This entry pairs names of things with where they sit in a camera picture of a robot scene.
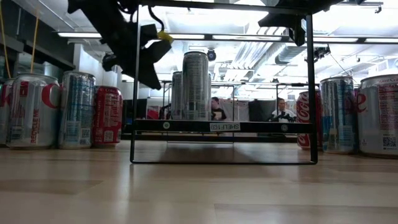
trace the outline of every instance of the blue and silver can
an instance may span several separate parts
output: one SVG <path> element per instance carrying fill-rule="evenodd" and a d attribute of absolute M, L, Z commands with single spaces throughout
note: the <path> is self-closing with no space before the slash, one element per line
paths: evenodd
<path fill-rule="evenodd" d="M 87 149 L 91 147 L 94 95 L 94 75 L 82 72 L 64 73 L 59 148 Z"/>
<path fill-rule="evenodd" d="M 333 77 L 320 82 L 323 151 L 338 154 L 358 150 L 356 108 L 352 77 Z"/>

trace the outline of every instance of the white wall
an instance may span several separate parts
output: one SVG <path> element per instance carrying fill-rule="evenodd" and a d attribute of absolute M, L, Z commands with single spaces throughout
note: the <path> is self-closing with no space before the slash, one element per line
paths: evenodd
<path fill-rule="evenodd" d="M 96 85 L 117 87 L 119 79 L 121 82 L 121 77 L 118 77 L 121 74 L 119 75 L 116 72 L 105 72 L 102 68 L 102 64 L 85 52 L 81 44 L 75 44 L 73 63 L 76 66 L 76 71 L 94 75 L 96 78 Z"/>

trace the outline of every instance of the ceiling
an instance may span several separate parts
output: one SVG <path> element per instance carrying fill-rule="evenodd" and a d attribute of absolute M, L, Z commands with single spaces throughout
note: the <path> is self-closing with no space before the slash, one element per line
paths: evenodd
<path fill-rule="evenodd" d="M 37 6 L 40 19 L 62 32 L 95 32 L 88 19 L 81 11 L 67 14 L 67 0 L 14 0 L 29 12 L 35 12 Z M 257 4 L 264 2 L 275 4 L 277 1 L 260 0 L 230 0 L 235 4 Z M 398 13 L 398 1 L 384 0 L 381 2 L 382 11 L 375 13 L 378 5 L 373 6 L 332 6 L 328 12 L 319 12 L 313 17 L 314 32 L 323 35 L 355 36 L 371 35 L 396 37 L 398 23 L 394 18 Z M 201 33 L 201 34 L 266 34 L 281 35 L 284 28 L 259 28 L 256 22 L 262 19 L 266 12 L 207 10 L 187 8 L 155 7 L 154 13 L 163 20 L 165 29 L 170 33 Z M 141 24 L 155 23 L 146 7 L 140 10 Z M 106 51 L 98 40 L 76 40 L 81 43 L 87 52 L 100 58 Z M 183 54 L 189 50 L 214 49 L 217 59 L 210 63 L 210 72 L 214 74 L 213 81 L 240 82 L 270 82 L 278 78 L 280 82 L 306 82 L 307 56 L 305 48 L 295 48 L 280 43 L 255 42 L 217 42 L 217 41 L 189 41 L 176 40 L 172 50 L 158 63 L 155 69 L 161 79 L 171 80 L 173 71 L 182 69 Z M 358 44 L 331 44 L 331 55 L 319 60 L 315 64 L 316 81 L 323 78 L 349 73 L 357 82 L 369 75 L 377 75 L 374 66 L 387 59 L 398 58 L 398 45 L 358 45 Z M 285 54 L 288 63 L 276 64 L 275 57 Z M 230 89 L 223 92 L 230 95 Z M 258 90 L 264 96 L 273 94 L 266 90 Z"/>

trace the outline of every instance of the security camera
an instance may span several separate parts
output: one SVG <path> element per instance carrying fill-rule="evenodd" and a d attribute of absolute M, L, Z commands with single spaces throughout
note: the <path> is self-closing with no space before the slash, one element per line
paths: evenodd
<path fill-rule="evenodd" d="M 207 51 L 207 57 L 209 59 L 209 62 L 216 60 L 217 55 L 216 55 L 216 52 L 214 51 L 214 49 L 209 49 Z"/>

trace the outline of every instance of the shelf frame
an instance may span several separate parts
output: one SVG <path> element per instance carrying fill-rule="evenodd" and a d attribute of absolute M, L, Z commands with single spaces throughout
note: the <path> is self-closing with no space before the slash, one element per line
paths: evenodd
<path fill-rule="evenodd" d="M 270 7 L 270 6 L 248 6 L 236 4 L 222 4 L 210 2 L 191 2 L 191 1 L 166 1 L 166 0 L 140 0 L 140 5 L 150 6 L 165 6 L 165 7 L 187 7 L 187 8 L 200 8 L 200 9 L 230 9 L 230 10 L 247 10 L 247 11 L 264 11 L 278 14 L 295 14 L 304 15 L 307 21 L 307 61 L 313 62 L 313 21 L 312 11 L 303 8 L 294 7 Z M 140 29 L 139 27 L 139 8 L 136 11 L 137 23 L 137 43 L 140 42 Z M 174 131 L 194 130 L 192 128 L 197 126 L 195 130 L 209 131 L 210 123 L 207 121 L 143 121 L 136 119 L 137 114 L 137 99 L 138 99 L 138 74 L 139 74 L 139 44 L 137 44 L 136 51 L 136 69 L 134 74 L 134 88 L 133 88 L 133 113 L 132 113 L 132 133 L 131 133 L 131 147 L 130 147 L 130 161 L 133 164 L 224 164 L 224 165 L 315 165 L 318 162 L 318 149 L 317 149 L 317 125 L 315 121 L 316 108 L 315 108 L 315 69 L 314 63 L 307 63 L 308 65 L 308 92 L 310 102 L 310 123 L 309 124 L 292 124 L 292 123 L 251 123 L 240 122 L 242 132 L 260 132 L 260 133 L 309 133 L 310 134 L 310 160 L 297 161 L 297 162 L 184 162 L 184 161 L 140 161 L 135 159 L 135 141 L 137 137 L 136 132 L 139 129 L 143 131 L 163 130 L 164 123 L 168 122 L 170 128 Z"/>

